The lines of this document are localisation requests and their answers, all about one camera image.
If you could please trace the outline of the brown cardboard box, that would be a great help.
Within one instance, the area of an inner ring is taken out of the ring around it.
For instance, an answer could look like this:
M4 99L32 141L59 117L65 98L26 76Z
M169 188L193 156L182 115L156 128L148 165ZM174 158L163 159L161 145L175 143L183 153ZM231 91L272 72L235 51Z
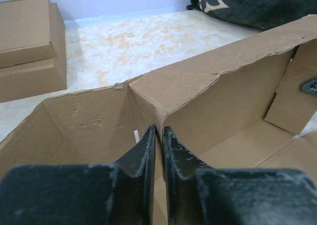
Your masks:
M169 225L163 130L216 169L297 169L317 187L317 17L259 33L111 87L42 101L0 144L21 165L112 164L156 127L152 225Z

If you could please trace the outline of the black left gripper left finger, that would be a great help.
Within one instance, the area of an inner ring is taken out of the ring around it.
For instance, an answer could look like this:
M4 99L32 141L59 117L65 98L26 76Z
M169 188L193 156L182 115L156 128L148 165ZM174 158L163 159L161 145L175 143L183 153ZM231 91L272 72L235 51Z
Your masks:
M21 165L0 182L3 225L150 225L156 127L112 164Z

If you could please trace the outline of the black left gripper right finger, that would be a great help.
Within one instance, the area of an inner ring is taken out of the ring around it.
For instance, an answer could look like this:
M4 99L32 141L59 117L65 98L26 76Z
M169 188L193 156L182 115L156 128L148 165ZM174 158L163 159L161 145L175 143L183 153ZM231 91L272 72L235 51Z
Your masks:
M216 169L163 130L170 225L314 225L317 189L297 169Z

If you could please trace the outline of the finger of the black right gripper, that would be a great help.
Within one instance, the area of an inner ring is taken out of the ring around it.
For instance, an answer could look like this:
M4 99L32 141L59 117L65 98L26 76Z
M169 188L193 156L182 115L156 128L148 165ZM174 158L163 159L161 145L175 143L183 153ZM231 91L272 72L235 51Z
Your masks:
M311 79L300 86L300 90L308 94L317 94L317 80Z

